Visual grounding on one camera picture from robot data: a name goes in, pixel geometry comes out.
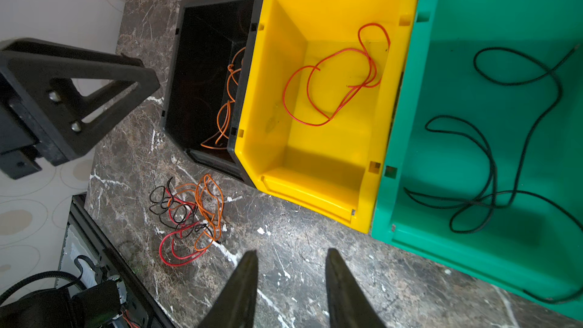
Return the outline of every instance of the storage bin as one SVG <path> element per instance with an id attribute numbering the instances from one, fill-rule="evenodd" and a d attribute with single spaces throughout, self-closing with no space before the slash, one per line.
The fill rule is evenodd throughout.
<path id="1" fill-rule="evenodd" d="M 392 109 L 409 46 L 417 0 L 264 0 L 253 65 L 241 113 L 235 153 L 255 186 L 268 194 L 368 232 L 381 178 Z M 363 89 L 327 125 L 292 120 L 283 89 L 300 67 L 315 65 L 346 47 L 364 44 L 383 75 L 380 86 Z M 334 57 L 314 75 L 310 93 L 329 115 L 348 85 L 367 77 L 358 53 Z M 290 82 L 287 105 L 296 117 L 319 123 L 305 94 L 309 71 Z"/>
<path id="2" fill-rule="evenodd" d="M 180 3 L 176 38 L 162 111 L 162 128 L 168 137 L 197 164 L 223 172 L 249 186 L 251 179 L 234 155 L 236 134 L 263 0 L 183 0 Z M 230 101 L 227 69 L 235 54 L 230 80 L 230 125 L 227 138 L 212 138 L 218 132 L 217 114 Z M 222 126 L 226 111 L 218 120 Z M 212 138 L 206 145 L 201 145 Z"/>
<path id="3" fill-rule="evenodd" d="M 555 299 L 578 291 L 583 286 L 583 234 L 549 203 L 518 194 L 511 207 L 495 210 L 483 230 L 455 234 L 448 224 L 456 210 L 419 205 L 404 192 L 407 187 L 472 199 L 488 179 L 488 159 L 476 144 L 424 129 L 440 114 L 468 120 L 482 131 L 497 163 L 498 190 L 511 190 L 527 133 L 557 98 L 557 86 L 551 76 L 520 86 L 494 84 L 474 69 L 474 55 L 485 47 L 510 47 L 553 67 L 578 43 L 583 43 L 581 0 L 419 0 L 372 236 L 535 302 L 524 290 Z M 499 51 L 483 53 L 477 62 L 500 81 L 544 74 L 520 56 Z M 549 198 L 579 220 L 582 62 L 579 49 L 557 70 L 563 97 L 535 130 L 518 186 Z M 436 120 L 431 127 L 479 139 L 468 126 L 450 119 Z M 498 204 L 507 203 L 508 196 L 500 195 Z M 454 227 L 473 228 L 486 212 L 473 207 Z M 583 319 L 580 297 L 543 306 Z"/>

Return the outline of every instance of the electrical wire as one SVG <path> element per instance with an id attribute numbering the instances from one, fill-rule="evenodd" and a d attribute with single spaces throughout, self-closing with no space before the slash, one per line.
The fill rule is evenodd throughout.
<path id="1" fill-rule="evenodd" d="M 358 31 L 358 39 L 359 39 L 359 43 L 360 46 L 362 47 L 362 50 L 356 49 L 356 48 L 345 48 L 342 49 L 338 52 L 335 52 L 331 55 L 329 55 L 328 57 L 323 58 L 322 60 L 320 60 L 315 66 L 312 65 L 306 65 L 303 66 L 299 69 L 297 69 L 292 76 L 290 76 L 290 78 L 288 79 L 288 82 L 286 83 L 285 87 L 283 88 L 283 95 L 281 96 L 281 99 L 283 101 L 283 107 L 286 109 L 286 112 L 288 112 L 288 114 L 290 115 L 290 117 L 292 117 L 292 119 L 294 119 L 295 121 L 306 125 L 306 126 L 312 126 L 312 127 L 320 127 L 320 126 L 324 126 L 326 124 L 328 124 L 332 119 L 334 119 L 334 117 L 338 114 L 338 112 L 340 112 L 340 110 L 342 108 L 344 108 L 355 96 L 356 94 L 358 94 L 358 92 L 362 89 L 362 88 L 374 88 L 376 86 L 378 86 L 381 83 L 381 78 L 378 79 L 378 81 L 374 84 L 374 85 L 369 85 L 371 84 L 374 79 L 377 77 L 377 64 L 375 63 L 375 61 L 373 60 L 373 58 L 370 56 L 370 54 L 368 53 L 368 50 L 366 49 L 366 47 L 364 46 L 364 43 L 360 37 L 360 33 L 362 32 L 362 30 L 364 28 L 367 28 L 369 26 L 376 26 L 379 27 L 382 31 L 383 34 L 385 35 L 386 39 L 387 39 L 387 51 L 389 51 L 390 49 L 390 39 L 389 39 L 389 34 L 387 33 L 387 30 L 381 26 L 378 23 L 368 23 L 365 24 L 364 26 L 360 27 L 359 31 Z M 346 93 L 346 95 L 344 96 L 344 98 L 340 101 L 340 104 L 338 104 L 338 107 L 336 107 L 336 110 L 332 113 L 331 116 L 328 116 L 326 113 L 324 113 L 324 111 L 322 111 L 320 108 L 317 107 L 317 105 L 314 103 L 314 101 L 312 100 L 312 98 L 310 97 L 310 80 L 312 79 L 312 76 L 314 75 L 314 72 L 316 70 L 320 71 L 321 69 L 318 67 L 320 66 L 322 63 L 328 61 L 329 59 L 340 55 L 341 53 L 345 53 L 345 52 L 356 52 L 359 53 L 363 56 L 365 56 L 367 58 L 368 61 L 368 75 L 367 77 L 364 79 L 364 81 L 359 84 L 359 85 L 349 85 L 348 87 L 350 88 L 350 90 Z M 314 109 L 316 109 L 316 111 L 320 114 L 322 114 L 326 120 L 322 123 L 308 123 L 306 121 L 300 120 L 298 118 L 296 118 L 288 109 L 288 106 L 286 105 L 286 91 L 288 90 L 288 86 L 289 84 L 292 82 L 292 79 L 295 77 L 295 75 L 297 75 L 298 73 L 300 73 L 302 70 L 305 69 L 312 69 L 310 71 L 310 75 L 308 76 L 308 81 L 305 85 L 305 92 L 306 95 L 308 96 L 308 101 L 310 102 L 310 104 L 312 105 L 312 107 Z"/>
<path id="2" fill-rule="evenodd" d="M 95 272 L 96 274 L 100 273 L 101 271 L 99 271 L 99 268 L 97 266 L 95 266 L 95 264 L 93 263 L 93 261 L 91 261 L 90 258 L 88 258 L 85 255 L 79 255 L 77 256 L 74 260 L 73 263 L 75 264 L 75 266 L 77 266 L 77 268 L 79 269 L 79 277 L 76 278 L 74 281 L 71 281 L 69 284 L 60 287 L 59 289 L 66 289 L 70 286 L 73 285 L 77 285 L 78 282 L 81 282 L 81 278 L 83 277 L 83 266 L 81 265 L 81 262 L 79 262 L 79 260 L 83 260 L 87 263 L 87 265 L 89 265 L 89 268 L 92 269 L 93 272 Z"/>
<path id="3" fill-rule="evenodd" d="M 196 184 L 186 183 L 177 186 L 174 189 L 174 193 L 170 188 L 171 180 L 172 178 L 168 180 L 165 186 L 156 186 L 150 192 L 150 201 L 154 204 L 149 207 L 149 210 L 153 214 L 158 215 L 160 222 L 173 229 L 173 231 L 167 234 L 160 242 L 158 249 L 160 259 L 167 266 L 179 267 L 187 265 L 192 261 L 200 258 L 214 242 L 220 243 L 220 238 L 222 237 L 221 223 L 223 217 L 224 196 L 223 191 L 219 185 L 208 173 L 204 175 Z M 213 187 L 218 195 L 215 195 L 210 191 L 210 189 Z M 160 198 L 159 200 L 155 200 L 153 196 L 158 190 L 161 191 Z M 184 196 L 186 196 L 188 193 L 194 195 L 194 202 L 184 200 Z M 210 199 L 210 201 L 213 203 L 216 203 L 216 212 L 213 213 L 210 208 L 205 207 L 205 198 Z M 180 208 L 184 208 L 184 216 L 177 220 L 176 213 Z M 197 211 L 199 211 L 200 215 L 203 217 L 202 220 L 195 220 Z M 166 214 L 172 225 L 163 221 L 162 215 Z M 193 243 L 193 252 L 186 256 L 179 256 L 175 249 L 176 240 L 184 239 L 190 236 L 193 232 L 198 234 L 198 237 Z M 200 245 L 200 239 L 203 237 L 208 238 L 208 244 Z M 164 244 L 170 238 L 170 251 L 173 257 L 180 261 L 178 263 L 170 262 L 164 257 Z"/>
<path id="4" fill-rule="evenodd" d="M 498 85 L 503 85 L 503 86 L 519 86 L 519 85 L 526 85 L 526 84 L 531 84 L 534 83 L 536 81 L 542 80 L 543 78 L 550 76 L 552 77 L 556 87 L 557 87 L 557 97 L 554 100 L 554 102 L 542 113 L 540 114 L 540 116 L 535 120 L 534 124 L 530 127 L 530 130 L 528 131 L 526 140 L 524 141 L 524 145 L 522 146 L 522 152 L 521 152 L 521 156 L 520 156 L 520 160 L 518 162 L 518 168 L 517 168 L 517 172 L 514 178 L 514 186 L 511 190 L 504 190 L 504 191 L 498 191 L 498 170 L 497 170 L 497 166 L 496 166 L 496 162 L 494 160 L 494 157 L 492 155 L 492 149 L 490 148 L 490 144 L 488 143 L 488 141 L 486 140 L 484 134 L 473 124 L 471 124 L 469 121 L 455 117 L 455 116 L 451 116 L 451 115 L 438 115 L 435 116 L 433 118 L 431 118 L 426 124 L 425 124 L 425 129 L 429 132 L 433 132 L 433 133 L 444 133 L 447 135 L 460 135 L 464 138 L 467 138 L 468 140 L 470 140 L 471 142 L 475 143 L 479 149 L 482 150 L 482 152 L 484 152 L 484 154 L 486 155 L 486 157 L 488 157 L 489 160 L 489 164 L 490 164 L 490 171 L 489 171 L 489 175 L 488 175 L 488 179 L 486 181 L 486 185 L 484 186 L 484 188 L 480 191 L 480 193 L 478 193 L 478 195 L 472 199 L 463 199 L 463 198 L 455 198 L 455 197 L 442 197 L 442 196 L 434 196 L 434 195 L 429 195 L 429 194 L 423 194 L 423 193 L 418 193 L 418 192 L 412 192 L 411 190 L 407 189 L 406 187 L 403 188 L 404 192 L 415 202 L 421 204 L 422 206 L 426 206 L 429 208 L 433 208 L 433 209 L 458 209 L 454 215 L 451 217 L 451 219 L 449 220 L 449 229 L 453 232 L 453 233 L 457 233 L 457 234 L 471 234 L 471 233 L 476 233 L 482 229 L 485 228 L 485 226 L 490 222 L 490 220 L 492 219 L 492 216 L 494 214 L 494 210 L 496 209 L 503 209 L 503 208 L 509 208 L 512 206 L 512 204 L 514 203 L 514 200 L 516 198 L 516 196 L 518 194 L 524 194 L 524 195 L 529 195 L 535 198 L 538 198 L 540 200 L 543 200 L 547 203 L 549 203 L 551 206 L 553 206 L 554 208 L 558 209 L 558 211 L 560 211 L 561 213 L 563 213 L 565 216 L 567 216 L 574 224 L 576 224 L 576 226 L 583 232 L 583 224 L 581 224 L 581 222 L 576 219 L 571 213 L 569 213 L 567 210 L 565 210 L 564 208 L 562 208 L 561 206 L 559 206 L 557 203 L 555 203 L 554 201 L 551 201 L 550 199 L 536 194 L 536 193 L 532 193 L 532 192 L 527 192 L 524 190 L 519 190 L 518 186 L 520 185 L 520 176 L 522 174 L 522 167 L 524 164 L 524 160 L 527 156 L 527 150 L 528 150 L 528 146 L 530 144 L 530 139 L 532 138 L 532 135 L 534 134 L 536 128 L 539 126 L 540 122 L 544 119 L 544 117 L 546 117 L 557 105 L 558 103 L 561 101 L 561 99 L 563 98 L 563 85 L 561 83 L 561 80 L 559 79 L 556 70 L 561 67 L 568 59 L 569 57 L 571 57 L 571 55 L 573 55 L 573 53 L 579 48 L 579 45 L 573 47 L 573 49 L 571 49 L 558 63 L 557 65 L 555 65 L 552 69 L 550 67 L 548 67 L 547 65 L 545 65 L 543 62 L 537 60 L 536 58 L 527 55 L 526 53 L 523 53 L 521 51 L 515 50 L 515 49 L 511 49 L 511 48 L 507 48 L 507 47 L 487 47 L 484 48 L 480 51 L 478 51 L 476 53 L 476 55 L 473 58 L 473 66 L 476 69 L 476 71 L 482 76 L 484 77 L 486 80 L 488 80 L 491 83 L 494 84 L 498 84 Z M 491 76 L 488 76 L 484 71 L 482 71 L 478 65 L 477 65 L 477 59 L 478 57 L 488 51 L 502 51 L 502 52 L 508 52 L 508 53 L 512 53 L 514 55 L 520 56 L 526 60 L 529 60 L 530 62 L 534 63 L 535 65 L 537 65 L 538 67 L 540 67 L 541 69 L 543 69 L 544 74 L 541 76 L 538 76 L 536 78 L 533 79 L 529 79 L 529 80 L 525 80 L 525 81 L 517 81 L 517 82 L 505 82 L 505 81 L 499 81 L 499 80 L 495 80 L 493 79 Z M 466 125 L 468 125 L 469 127 L 471 127 L 472 129 L 474 129 L 474 131 L 476 131 L 476 133 L 479 135 L 479 138 L 481 139 L 481 141 L 483 142 L 480 143 L 476 138 L 472 137 L 471 135 L 464 133 L 464 132 L 455 132 L 455 131 L 450 131 L 450 130 L 441 130 L 441 129 L 436 129 L 436 128 L 431 128 L 430 125 L 433 123 L 433 121 L 438 120 L 438 119 L 451 119 L 451 120 L 456 120 L 456 121 L 460 121 Z M 492 193 L 488 194 L 488 195 L 484 195 L 488 188 L 490 187 L 490 185 L 492 185 Z M 497 204 L 497 197 L 503 194 L 510 194 L 510 198 L 508 200 L 508 202 L 506 204 L 503 205 L 499 205 Z M 456 202 L 457 204 L 452 205 L 452 206 L 439 206 L 439 205 L 433 205 L 433 204 L 429 204 L 429 203 L 425 203 L 424 201 L 419 200 L 417 197 L 422 197 L 422 198 L 427 198 L 427 199 L 433 199 L 433 200 L 439 200 L 439 201 L 453 201 Z M 485 207 L 488 209 L 488 213 L 485 216 L 484 220 L 478 224 L 477 227 L 472 228 L 470 230 L 457 230 L 454 228 L 454 221 L 455 219 L 460 216 L 461 214 L 463 214 L 463 212 L 465 212 L 466 210 L 474 207 L 474 206 L 480 206 L 480 207 Z M 542 302 L 542 303 L 547 303 L 547 304 L 562 304 L 562 303 L 566 303 L 566 302 L 570 302 L 570 301 L 575 301 L 577 299 L 579 299 L 581 296 L 583 296 L 583 287 L 581 289 L 579 289 L 578 291 L 567 295 L 563 298 L 543 298 L 540 297 L 538 295 L 533 294 L 532 292 L 527 291 L 526 289 L 523 289 L 522 292 L 528 296 L 530 296 L 531 298 Z"/>
<path id="5" fill-rule="evenodd" d="M 74 283 L 75 286 L 77 286 L 80 290 L 85 290 L 87 288 L 82 281 L 77 281 L 77 277 L 72 274 L 69 274 L 64 271 L 46 271 L 44 273 L 38 273 L 27 278 L 24 278 L 17 282 L 16 284 L 12 285 L 4 293 L 2 293 L 2 295 L 0 295 L 0 305 L 2 305 L 10 296 L 12 296 L 12 294 L 14 294 L 20 288 L 25 287 L 31 282 L 51 277 L 61 278 L 63 280 L 75 282 Z"/>
<path id="6" fill-rule="evenodd" d="M 129 325 L 129 328 L 140 328 L 140 325 L 137 324 L 136 322 L 134 322 L 130 317 L 129 317 L 129 313 L 126 310 L 124 310 L 124 312 L 121 314 L 121 317 L 124 318 L 125 322 Z"/>
<path id="7" fill-rule="evenodd" d="M 227 100 L 227 102 L 225 104 L 223 104 L 222 107 L 220 107 L 219 109 L 219 113 L 217 114 L 217 128 L 219 129 L 219 131 L 217 133 L 215 133 L 214 135 L 211 135 L 209 138 L 207 138 L 204 142 L 200 143 L 200 145 L 206 149 L 227 149 L 227 147 L 219 147 L 219 142 L 225 138 L 225 139 L 229 139 L 229 136 L 227 135 L 227 131 L 229 130 L 229 126 L 231 124 L 231 105 L 235 104 L 235 98 L 233 98 L 233 96 L 231 95 L 231 90 L 230 90 L 230 81 L 231 79 L 233 80 L 233 82 L 239 86 L 239 82 L 235 79 L 234 75 L 237 73 L 241 72 L 241 68 L 234 70 L 233 67 L 235 66 L 235 60 L 237 59 L 237 56 L 243 52 L 245 50 L 245 47 L 243 47 L 242 49 L 240 49 L 239 51 L 237 51 L 237 53 L 235 53 L 235 55 L 233 56 L 233 59 L 231 60 L 231 63 L 229 64 L 229 66 L 227 66 L 227 70 L 229 70 L 229 77 L 227 77 L 227 94 L 229 96 L 230 100 Z M 226 114 L 224 117 L 224 121 L 221 124 L 220 119 L 221 119 L 221 114 L 223 113 L 223 111 L 226 109 Z M 208 141 L 210 141 L 211 139 L 215 138 L 215 146 L 212 145 L 208 145 L 206 144 Z"/>

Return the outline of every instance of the green plastic bin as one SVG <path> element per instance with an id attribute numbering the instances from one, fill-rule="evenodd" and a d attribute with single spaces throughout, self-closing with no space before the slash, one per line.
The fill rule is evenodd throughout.
<path id="1" fill-rule="evenodd" d="M 519 194 L 510 208 L 496 210 L 483 230 L 455 234 L 449 230 L 455 210 L 424 207 L 404 193 L 407 187 L 471 199 L 485 185 L 489 163 L 475 144 L 424 129 L 439 114 L 466 119 L 484 133 L 498 166 L 499 190 L 512 189 L 527 133 L 557 89 L 550 76 L 515 87 L 492 84 L 474 69 L 473 57 L 482 48 L 503 46 L 553 67 L 578 43 L 583 43 L 583 0 L 419 0 L 372 236 L 535 302 L 525 289 L 552 298 L 578 291 L 583 233 L 548 203 Z M 544 73 L 509 53 L 484 53 L 478 62 L 501 81 Z M 583 220 L 583 48 L 557 74 L 564 96 L 532 136 L 519 189 L 541 194 Z M 433 126 L 471 133 L 450 120 Z M 499 204 L 507 200 L 501 196 Z M 475 227 L 486 212 L 473 207 L 455 226 Z M 583 319 L 581 297 L 541 304 Z"/>

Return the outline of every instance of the tangled wires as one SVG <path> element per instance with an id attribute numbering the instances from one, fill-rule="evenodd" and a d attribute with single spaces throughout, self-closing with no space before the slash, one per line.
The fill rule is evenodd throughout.
<path id="1" fill-rule="evenodd" d="M 237 51 L 237 53 L 235 53 L 235 56 L 233 56 L 233 59 L 231 60 L 231 63 L 229 64 L 229 66 L 227 67 L 227 70 L 229 70 L 229 77 L 227 78 L 227 94 L 229 96 L 229 99 L 225 104 L 223 104 L 222 107 L 220 107 L 219 109 L 219 113 L 217 114 L 217 128 L 219 129 L 219 131 L 217 133 L 215 133 L 214 135 L 211 135 L 209 138 L 207 138 L 203 143 L 201 143 L 200 145 L 206 149 L 227 149 L 226 146 L 220 146 L 219 142 L 224 138 L 225 140 L 229 139 L 229 136 L 227 135 L 227 130 L 229 129 L 229 126 L 231 124 L 231 105 L 235 104 L 235 98 L 233 98 L 233 96 L 231 95 L 231 90 L 230 90 L 230 86 L 231 86 L 231 79 L 233 79 L 233 82 L 235 82 L 235 84 L 237 86 L 239 86 L 239 82 L 235 79 L 234 75 L 237 73 L 241 73 L 241 69 L 237 69 L 234 70 L 233 67 L 235 66 L 235 60 L 237 59 L 237 56 L 243 52 L 245 50 L 245 47 L 243 47 L 242 49 L 240 49 L 239 51 Z M 224 121 L 223 124 L 221 124 L 220 122 L 220 116 L 223 113 L 223 110 L 227 111 L 227 113 L 225 114 L 224 117 Z M 214 145 L 208 145 L 206 144 L 208 141 L 210 141 L 211 139 L 215 138 L 215 142 Z"/>
<path id="2" fill-rule="evenodd" d="M 186 183 L 177 186 L 175 193 L 172 192 L 170 186 L 171 181 L 172 178 L 166 182 L 166 185 L 156 186 L 150 192 L 150 201 L 153 204 L 149 207 L 149 210 L 153 214 L 158 215 L 162 224 L 173 229 L 171 233 L 162 239 L 158 253 L 160 254 L 160 259 L 166 265 L 178 267 L 187 265 L 201 257 L 213 242 L 220 243 L 224 198 L 223 191 L 208 173 L 196 184 Z M 210 188 L 213 186 L 215 187 L 215 193 L 220 194 L 220 198 L 210 191 Z M 157 200 L 155 199 L 156 193 L 159 193 Z M 194 201 L 185 200 L 188 193 L 194 195 Z M 216 203 L 215 213 L 204 206 L 205 199 Z M 196 217 L 197 211 L 203 217 L 202 220 Z M 194 252 L 186 256 L 179 256 L 175 251 L 175 241 L 189 237 L 193 232 L 198 235 L 193 244 Z M 203 236 L 209 238 L 207 244 L 200 241 Z M 171 263 L 164 258 L 163 247 L 169 238 L 171 238 L 171 253 L 174 258 L 180 260 L 179 263 Z"/>
<path id="3" fill-rule="evenodd" d="M 454 116 L 450 116 L 450 115 L 438 115 L 436 117 L 431 118 L 426 124 L 425 124 L 425 129 L 433 132 L 433 133 L 445 133 L 447 135 L 460 135 L 464 138 L 467 138 L 468 140 L 474 142 L 479 149 L 482 150 L 482 152 L 484 152 L 484 154 L 486 155 L 486 157 L 488 157 L 489 163 L 490 163 L 490 173 L 488 175 L 488 179 L 486 181 L 486 185 L 484 186 L 484 188 L 480 191 L 480 193 L 478 193 L 478 195 L 472 199 L 462 199 L 462 198 L 454 198 L 454 197 L 441 197 L 441 196 L 434 196 L 434 195 L 428 195 L 428 194 L 422 194 L 422 193 L 417 193 L 417 192 L 412 192 L 411 190 L 407 189 L 406 187 L 404 187 L 404 192 L 411 198 L 413 199 L 415 202 L 421 204 L 422 206 L 426 206 L 429 208 L 434 208 L 434 209 L 457 209 L 457 211 L 454 213 L 454 215 L 451 217 L 451 219 L 449 220 L 449 229 L 453 232 L 453 233 L 459 233 L 459 234 L 471 234 L 471 233 L 475 233 L 478 232 L 480 230 L 482 230 L 487 224 L 488 222 L 490 222 L 490 220 L 492 219 L 492 215 L 494 214 L 494 210 L 496 209 L 503 209 L 503 208 L 509 208 L 512 206 L 512 204 L 514 203 L 514 200 L 516 199 L 516 196 L 518 194 L 524 194 L 524 195 L 529 195 L 535 198 L 538 198 L 540 200 L 543 200 L 547 203 L 549 203 L 550 205 L 552 205 L 553 207 L 557 208 L 559 211 L 561 211 L 561 213 L 563 213 L 564 215 L 566 215 L 569 219 L 571 219 L 571 221 L 573 223 L 575 223 L 577 225 L 577 227 L 583 232 L 583 224 L 581 224 L 580 221 L 578 221 L 571 213 L 569 213 L 567 210 L 565 210 L 564 208 L 562 208 L 561 206 L 559 206 L 557 203 L 555 203 L 554 201 L 536 194 L 536 193 L 531 193 L 531 192 L 527 192 L 524 190 L 518 190 L 518 186 L 520 184 L 520 176 L 522 173 L 522 166 L 524 164 L 524 159 L 527 156 L 527 149 L 528 149 L 528 145 L 530 143 L 530 139 L 532 138 L 532 135 L 534 134 L 536 128 L 538 127 L 539 123 L 543 120 L 543 118 L 545 116 L 547 116 L 547 114 L 549 114 L 556 106 L 557 104 L 561 101 L 561 98 L 563 97 L 563 86 L 561 84 L 561 80 L 559 79 L 558 75 L 556 74 L 556 70 L 561 67 L 565 61 L 567 61 L 567 59 L 569 57 L 571 57 L 571 55 L 577 50 L 579 46 L 575 46 L 573 49 L 571 49 L 571 51 L 569 51 L 568 54 L 566 54 L 564 56 L 564 58 L 562 60 L 560 60 L 557 65 L 555 65 L 552 69 L 550 69 L 547 65 L 545 65 L 543 62 L 538 61 L 537 59 L 535 59 L 534 57 L 527 55 L 526 53 L 514 50 L 514 49 L 510 49 L 510 48 L 506 48 L 506 47 L 487 47 L 484 48 L 480 51 L 478 51 L 476 53 L 476 55 L 473 58 L 473 65 L 474 68 L 476 69 L 476 71 L 483 76 L 486 80 L 488 80 L 491 83 L 494 84 L 498 84 L 498 85 L 504 85 L 504 86 L 517 86 L 517 85 L 525 85 L 525 84 L 530 84 L 530 83 L 534 83 L 536 81 L 539 81 L 547 76 L 552 77 L 554 83 L 557 86 L 557 98 L 555 99 L 555 101 L 535 120 L 535 123 L 532 125 L 532 127 L 530 128 L 530 130 L 528 131 L 527 134 L 527 139 L 524 141 L 524 146 L 522 147 L 522 153 L 520 156 L 520 161 L 518 162 L 518 169 L 516 172 L 516 176 L 514 178 L 514 187 L 511 190 L 504 190 L 504 191 L 498 191 L 498 171 L 497 171 L 497 166 L 496 166 L 496 162 L 494 160 L 494 157 L 492 156 L 492 149 L 490 148 L 490 145 L 488 143 L 488 141 L 486 140 L 484 134 L 482 134 L 482 132 L 480 132 L 480 130 L 473 124 L 471 124 L 469 121 L 458 118 L 458 117 L 454 117 Z M 488 51 L 503 51 L 503 52 L 509 52 L 509 53 L 513 53 L 514 55 L 518 55 L 523 57 L 526 60 L 529 60 L 530 62 L 534 63 L 535 65 L 537 65 L 538 67 L 540 67 L 541 69 L 543 69 L 544 74 L 541 76 L 538 76 L 536 78 L 530 79 L 530 80 L 526 80 L 526 81 L 519 81 L 519 82 L 513 82 L 513 83 L 507 83 L 507 82 L 502 82 L 502 81 L 498 81 L 493 79 L 492 77 L 486 75 L 486 73 L 484 73 L 477 65 L 477 58 L 483 54 L 484 52 L 488 52 Z M 449 131 L 449 130 L 440 130 L 440 129 L 435 129 L 435 128 L 431 128 L 430 125 L 433 123 L 433 121 L 438 120 L 438 119 L 452 119 L 452 120 L 456 120 L 456 121 L 460 121 L 468 126 L 470 126 L 472 129 L 474 129 L 474 131 L 476 131 L 476 133 L 479 135 L 481 141 L 483 142 L 483 144 L 478 141 L 476 138 L 472 137 L 471 135 L 464 133 L 464 132 L 454 132 L 454 131 Z M 488 194 L 488 195 L 484 195 L 488 188 L 490 187 L 490 185 L 492 185 L 492 193 Z M 504 204 L 504 205 L 499 205 L 496 203 L 497 201 L 497 197 L 503 194 L 510 194 L 510 199 L 509 201 Z M 422 198 L 427 198 L 427 199 L 433 199 L 433 200 L 440 200 L 440 201 L 453 201 L 456 204 L 452 205 L 452 206 L 436 206 L 436 205 L 432 205 L 432 204 L 428 204 L 425 203 L 421 200 L 418 199 L 418 197 L 422 197 Z M 455 219 L 460 216 L 463 212 L 465 212 L 466 210 L 470 209 L 471 207 L 474 206 L 480 206 L 480 207 L 485 207 L 488 209 L 488 213 L 485 217 L 485 219 L 475 228 L 472 228 L 470 230 L 457 230 L 454 228 L 454 221 Z M 523 290 L 523 292 L 526 295 L 529 295 L 530 297 L 532 297 L 533 299 L 536 299 L 540 302 L 543 303 L 547 303 L 547 304 L 561 304 L 561 303 L 566 303 L 566 302 L 570 302 L 573 300 L 577 300 L 579 299 L 580 296 L 583 295 L 583 288 L 579 289 L 578 291 L 576 291 L 575 293 L 568 295 L 564 298 L 560 298 L 560 299 L 554 299 L 554 298 L 542 298 L 540 296 L 537 296 L 535 294 L 532 294 L 531 292 L 527 291 L 527 290 Z"/>
<path id="4" fill-rule="evenodd" d="M 359 32 L 358 32 L 358 38 L 359 38 L 360 46 L 363 48 L 362 50 L 359 50 L 356 48 L 342 49 L 336 53 L 331 54 L 328 57 L 323 58 L 315 66 L 307 65 L 307 66 L 301 67 L 301 68 L 297 69 L 295 71 L 295 73 L 292 74 L 292 76 L 289 78 L 288 82 L 286 83 L 286 86 L 283 88 L 283 95 L 281 97 L 283 99 L 283 107 L 286 109 L 286 112 L 288 112 L 290 117 L 292 117 L 295 121 L 298 121 L 301 124 L 306 125 L 306 126 L 312 126 L 312 127 L 324 126 L 325 124 L 328 124 L 332 119 L 334 119 L 334 117 L 338 114 L 338 112 L 340 112 L 340 110 L 342 108 L 344 108 L 346 106 L 346 104 L 348 104 L 356 96 L 356 94 L 358 94 L 358 92 L 362 88 L 374 88 L 374 87 L 378 86 L 378 84 L 381 83 L 381 79 L 379 78 L 378 81 L 374 85 L 370 85 L 374 81 L 375 77 L 377 77 L 377 64 L 374 62 L 373 58 L 370 57 L 370 55 L 368 54 L 368 51 L 367 51 L 366 47 L 364 47 L 364 43 L 360 37 L 361 31 L 364 28 L 367 28 L 369 26 L 377 26 L 383 31 L 383 34 L 385 35 L 385 37 L 387 39 L 387 51 L 389 51 L 389 48 L 390 48 L 389 34 L 387 33 L 387 30 L 383 26 L 381 26 L 380 24 L 377 24 L 377 23 L 368 23 L 368 24 L 365 24 L 364 26 L 360 27 Z M 320 108 L 318 108 L 316 106 L 316 104 L 314 104 L 312 99 L 310 98 L 310 80 L 312 79 L 312 75 L 314 75 L 315 70 L 320 71 L 320 68 L 318 67 L 320 64 L 322 64 L 323 62 L 325 62 L 325 61 L 327 61 L 327 60 L 329 60 L 337 55 L 340 55 L 343 52 L 348 52 L 348 51 L 360 53 L 361 55 L 364 55 L 367 58 L 368 75 L 360 85 L 348 86 L 350 88 L 350 90 L 348 91 L 348 93 L 346 93 L 346 95 L 344 96 L 342 101 L 340 101 L 340 104 L 338 105 L 338 107 L 336 108 L 334 113 L 332 113 L 331 116 L 328 116 Z M 306 91 L 306 94 L 308 95 L 308 101 L 310 102 L 310 104 L 314 107 L 314 109 L 316 109 L 318 111 L 318 113 L 322 114 L 326 118 L 326 120 L 322 123 L 314 124 L 314 123 L 307 123 L 303 120 L 299 120 L 289 111 L 288 106 L 286 105 L 286 91 L 288 90 L 288 86 L 292 82 L 292 79 L 295 77 L 295 75 L 297 75 L 301 70 L 304 70 L 304 69 L 312 69 L 312 71 L 310 71 L 310 75 L 308 76 L 308 82 L 305 85 L 305 91 Z"/>

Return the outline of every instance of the black plastic bin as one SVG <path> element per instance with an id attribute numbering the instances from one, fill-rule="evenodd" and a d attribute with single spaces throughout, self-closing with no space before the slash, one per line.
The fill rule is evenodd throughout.
<path id="1" fill-rule="evenodd" d="M 223 172 L 249 186 L 253 183 L 235 156 L 241 109 L 245 98 L 257 24 L 263 0 L 183 0 L 164 97 L 162 129 L 197 164 Z M 231 81 L 227 149 L 207 149 L 201 143 L 217 131 L 217 114 L 229 100 L 227 67 L 237 56 L 238 86 Z"/>

